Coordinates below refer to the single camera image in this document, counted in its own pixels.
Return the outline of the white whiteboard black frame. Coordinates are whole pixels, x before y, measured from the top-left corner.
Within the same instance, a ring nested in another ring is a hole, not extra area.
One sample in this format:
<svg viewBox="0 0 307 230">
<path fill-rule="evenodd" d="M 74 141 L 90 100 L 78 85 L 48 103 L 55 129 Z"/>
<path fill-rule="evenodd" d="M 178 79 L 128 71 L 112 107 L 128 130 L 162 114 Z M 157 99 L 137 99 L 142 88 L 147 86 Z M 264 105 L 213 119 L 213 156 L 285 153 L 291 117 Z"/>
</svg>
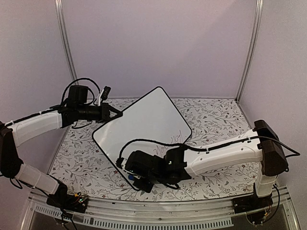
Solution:
<svg viewBox="0 0 307 230">
<path fill-rule="evenodd" d="M 133 139 L 155 140 L 163 143 L 185 143 L 192 129 L 165 90 L 158 86 L 123 110 L 120 118 L 97 128 L 93 141 L 113 166 L 119 156 L 128 158 L 135 150 L 164 156 L 167 148 L 148 142 L 134 142 L 124 151 L 122 147 Z"/>
</svg>

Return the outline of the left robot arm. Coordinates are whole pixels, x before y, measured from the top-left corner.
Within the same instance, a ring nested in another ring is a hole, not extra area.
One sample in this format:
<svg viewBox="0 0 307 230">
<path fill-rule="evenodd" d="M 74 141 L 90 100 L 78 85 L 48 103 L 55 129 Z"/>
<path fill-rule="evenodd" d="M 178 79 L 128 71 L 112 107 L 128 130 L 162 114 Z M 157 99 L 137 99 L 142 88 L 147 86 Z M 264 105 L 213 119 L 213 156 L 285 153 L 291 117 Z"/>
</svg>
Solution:
<svg viewBox="0 0 307 230">
<path fill-rule="evenodd" d="M 68 127 L 80 120 L 107 123 L 120 118 L 123 112 L 106 103 L 111 88 L 98 89 L 98 95 L 88 101 L 93 91 L 72 81 L 64 90 L 58 105 L 29 116 L 0 124 L 0 174 L 18 183 L 42 190 L 61 208 L 71 204 L 67 186 L 37 168 L 25 164 L 17 148 L 49 131 Z"/>
</svg>

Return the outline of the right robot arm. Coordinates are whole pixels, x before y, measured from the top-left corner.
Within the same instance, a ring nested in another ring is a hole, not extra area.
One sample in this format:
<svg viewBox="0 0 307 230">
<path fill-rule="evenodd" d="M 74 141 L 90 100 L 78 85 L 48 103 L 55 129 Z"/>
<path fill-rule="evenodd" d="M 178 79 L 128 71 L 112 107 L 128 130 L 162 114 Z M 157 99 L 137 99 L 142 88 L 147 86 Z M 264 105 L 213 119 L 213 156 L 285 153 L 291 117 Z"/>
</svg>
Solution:
<svg viewBox="0 0 307 230">
<path fill-rule="evenodd" d="M 162 143 L 142 138 L 131 140 L 122 147 L 116 160 L 118 168 L 134 177 L 133 186 L 147 193 L 151 192 L 154 184 L 178 190 L 179 182 L 190 180 L 206 171 L 258 162 L 260 171 L 254 184 L 254 194 L 248 199 L 252 209 L 258 209 L 266 202 L 277 176 L 288 170 L 288 156 L 284 149 L 291 152 L 291 157 L 300 155 L 283 144 L 264 120 L 255 121 L 253 129 L 214 146 L 192 147 L 183 143 L 163 143 L 163 146 L 169 148 L 163 157 L 136 150 L 124 158 L 122 154 L 125 148 L 134 142 Z"/>
</svg>

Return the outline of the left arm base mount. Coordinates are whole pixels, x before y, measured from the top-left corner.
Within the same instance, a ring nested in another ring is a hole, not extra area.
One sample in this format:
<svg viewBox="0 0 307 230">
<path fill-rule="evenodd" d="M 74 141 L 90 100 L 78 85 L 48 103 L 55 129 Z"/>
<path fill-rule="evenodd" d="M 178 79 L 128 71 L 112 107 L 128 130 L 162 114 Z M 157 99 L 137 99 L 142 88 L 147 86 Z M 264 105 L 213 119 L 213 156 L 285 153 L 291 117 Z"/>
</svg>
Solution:
<svg viewBox="0 0 307 230">
<path fill-rule="evenodd" d="M 47 205 L 83 214 L 87 209 L 87 204 L 88 200 L 85 197 L 70 195 L 64 189 L 50 194 L 47 198 Z"/>
</svg>

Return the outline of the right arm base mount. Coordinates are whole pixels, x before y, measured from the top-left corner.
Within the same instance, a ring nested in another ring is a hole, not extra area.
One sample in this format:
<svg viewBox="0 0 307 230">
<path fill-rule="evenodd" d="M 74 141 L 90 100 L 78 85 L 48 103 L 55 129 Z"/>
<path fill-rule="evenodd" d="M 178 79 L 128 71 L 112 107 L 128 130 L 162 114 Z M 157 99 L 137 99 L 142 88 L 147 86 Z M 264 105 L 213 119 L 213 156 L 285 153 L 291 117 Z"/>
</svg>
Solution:
<svg viewBox="0 0 307 230">
<path fill-rule="evenodd" d="M 258 197 L 256 193 L 232 199 L 235 214 L 247 213 L 247 220 L 253 225 L 263 224 L 272 210 L 272 195 Z"/>
</svg>

